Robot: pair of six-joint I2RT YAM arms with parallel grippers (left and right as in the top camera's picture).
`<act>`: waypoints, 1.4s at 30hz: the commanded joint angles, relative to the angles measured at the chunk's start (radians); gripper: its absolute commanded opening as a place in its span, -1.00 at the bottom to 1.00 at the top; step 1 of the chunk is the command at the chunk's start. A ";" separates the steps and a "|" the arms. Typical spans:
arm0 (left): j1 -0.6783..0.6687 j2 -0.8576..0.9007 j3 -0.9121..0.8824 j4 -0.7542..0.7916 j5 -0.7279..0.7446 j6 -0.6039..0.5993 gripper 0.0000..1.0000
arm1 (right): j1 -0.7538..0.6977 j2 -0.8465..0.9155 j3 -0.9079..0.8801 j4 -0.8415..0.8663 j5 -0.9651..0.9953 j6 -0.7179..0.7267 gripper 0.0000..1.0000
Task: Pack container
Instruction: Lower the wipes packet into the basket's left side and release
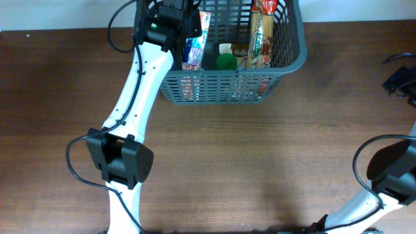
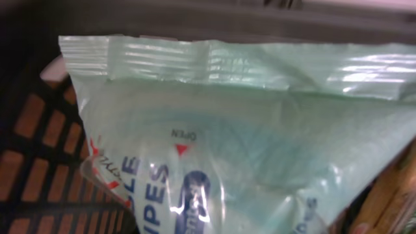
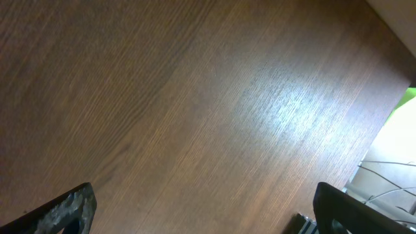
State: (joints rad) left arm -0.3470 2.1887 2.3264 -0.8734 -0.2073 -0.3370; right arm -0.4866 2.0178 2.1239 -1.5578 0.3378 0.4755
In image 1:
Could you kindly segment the green lid jar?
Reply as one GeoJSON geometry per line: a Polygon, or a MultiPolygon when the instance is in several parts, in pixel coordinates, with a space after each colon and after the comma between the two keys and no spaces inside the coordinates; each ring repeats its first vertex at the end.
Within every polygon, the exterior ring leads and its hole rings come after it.
{"type": "Polygon", "coordinates": [[[237,58],[231,53],[223,53],[217,57],[217,70],[236,70],[237,58]]]}

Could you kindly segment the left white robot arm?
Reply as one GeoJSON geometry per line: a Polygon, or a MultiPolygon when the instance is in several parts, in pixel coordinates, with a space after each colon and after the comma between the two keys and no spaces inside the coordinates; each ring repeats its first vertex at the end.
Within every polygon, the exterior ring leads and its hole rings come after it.
{"type": "Polygon", "coordinates": [[[181,62],[186,40],[202,34],[197,1],[139,1],[136,7],[129,75],[101,129],[85,138],[109,192],[108,233],[144,232],[139,203],[154,158],[144,145],[150,111],[163,79],[181,62]]]}

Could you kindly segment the Kleenex tissue multipack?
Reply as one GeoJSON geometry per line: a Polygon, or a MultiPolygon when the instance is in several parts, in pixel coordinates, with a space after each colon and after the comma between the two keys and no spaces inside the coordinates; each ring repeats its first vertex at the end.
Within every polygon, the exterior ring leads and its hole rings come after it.
{"type": "MultiPolygon", "coordinates": [[[[204,49],[207,43],[208,32],[211,21],[210,12],[200,11],[201,36],[188,38],[182,58],[182,70],[198,71],[202,68],[204,49]]],[[[199,95],[200,85],[202,84],[199,76],[185,76],[181,80],[185,99],[193,100],[199,95]]]]}

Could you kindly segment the beige snack bag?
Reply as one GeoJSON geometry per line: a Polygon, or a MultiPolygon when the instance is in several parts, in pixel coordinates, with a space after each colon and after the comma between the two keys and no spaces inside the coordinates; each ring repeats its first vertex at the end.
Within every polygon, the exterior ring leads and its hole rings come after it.
{"type": "Polygon", "coordinates": [[[246,69],[248,60],[248,44],[223,43],[218,46],[219,55],[231,53],[237,58],[237,69],[246,69]]]}

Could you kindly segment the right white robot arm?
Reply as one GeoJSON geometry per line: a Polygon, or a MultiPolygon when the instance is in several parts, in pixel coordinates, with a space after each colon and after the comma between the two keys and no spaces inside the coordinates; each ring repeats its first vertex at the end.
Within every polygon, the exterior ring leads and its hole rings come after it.
{"type": "Polygon", "coordinates": [[[364,233],[391,211],[415,201],[415,128],[407,135],[379,135],[364,142],[354,154],[352,170],[362,189],[338,211],[324,215],[308,233],[364,233]],[[360,153],[379,140],[396,143],[379,149],[367,167],[367,182],[357,168],[360,153]]]}

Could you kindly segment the red spaghetti package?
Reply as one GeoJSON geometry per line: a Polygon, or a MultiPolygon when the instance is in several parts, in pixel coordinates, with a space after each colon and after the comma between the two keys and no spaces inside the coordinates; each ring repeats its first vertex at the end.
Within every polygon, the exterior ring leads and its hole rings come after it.
{"type": "Polygon", "coordinates": [[[251,7],[247,68],[269,68],[273,46],[273,24],[278,0],[254,0],[251,7]]]}

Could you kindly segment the grey plastic shopping basket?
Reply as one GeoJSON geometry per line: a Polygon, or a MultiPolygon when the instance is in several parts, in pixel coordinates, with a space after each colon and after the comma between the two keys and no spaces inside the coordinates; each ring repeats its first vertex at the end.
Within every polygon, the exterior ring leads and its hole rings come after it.
{"type": "Polygon", "coordinates": [[[167,73],[158,93],[179,105],[257,103],[269,96],[283,75],[300,68],[307,55],[304,26],[298,1],[288,0],[278,1],[274,13],[269,68],[217,70],[219,44],[248,44],[249,50],[252,4],[252,0],[201,1],[199,11],[211,13],[201,69],[182,70],[182,53],[181,62],[167,73]],[[202,83],[199,95],[189,100],[184,97],[181,80],[193,75],[201,77],[202,83]]]}

